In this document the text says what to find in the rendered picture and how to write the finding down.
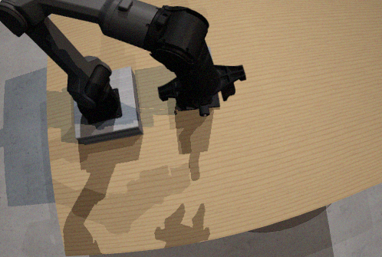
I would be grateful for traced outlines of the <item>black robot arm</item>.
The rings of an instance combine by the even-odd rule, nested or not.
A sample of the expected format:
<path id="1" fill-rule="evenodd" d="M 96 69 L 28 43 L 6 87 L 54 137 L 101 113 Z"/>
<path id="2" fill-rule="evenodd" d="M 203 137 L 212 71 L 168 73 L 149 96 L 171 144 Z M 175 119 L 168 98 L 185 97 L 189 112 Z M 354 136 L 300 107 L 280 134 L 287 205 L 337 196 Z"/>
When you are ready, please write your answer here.
<path id="1" fill-rule="evenodd" d="M 98 57 L 84 57 L 50 14 L 99 24 L 104 35 L 151 51 L 186 86 L 201 86 L 214 73 L 209 23 L 190 8 L 138 0 L 1 0 L 0 22 L 18 37 L 28 35 L 68 75 L 67 91 L 89 124 L 122 116 L 112 70 Z"/>

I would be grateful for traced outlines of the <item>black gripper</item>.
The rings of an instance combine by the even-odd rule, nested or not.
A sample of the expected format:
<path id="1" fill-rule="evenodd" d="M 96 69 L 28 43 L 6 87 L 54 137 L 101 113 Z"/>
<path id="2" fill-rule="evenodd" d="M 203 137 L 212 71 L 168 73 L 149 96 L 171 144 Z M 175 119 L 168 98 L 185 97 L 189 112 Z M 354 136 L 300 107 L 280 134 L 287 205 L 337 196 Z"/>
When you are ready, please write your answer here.
<path id="1" fill-rule="evenodd" d="M 246 80 L 243 65 L 214 65 L 214 73 L 205 84 L 189 87 L 175 77 L 167 84 L 158 87 L 158 93 L 161 101 L 175 98 L 179 108 L 190 106 L 196 109 L 199 108 L 198 101 L 201 106 L 211 104 L 212 96 L 220 91 L 223 101 L 227 101 L 229 96 L 235 94 L 234 82 L 237 80 Z"/>

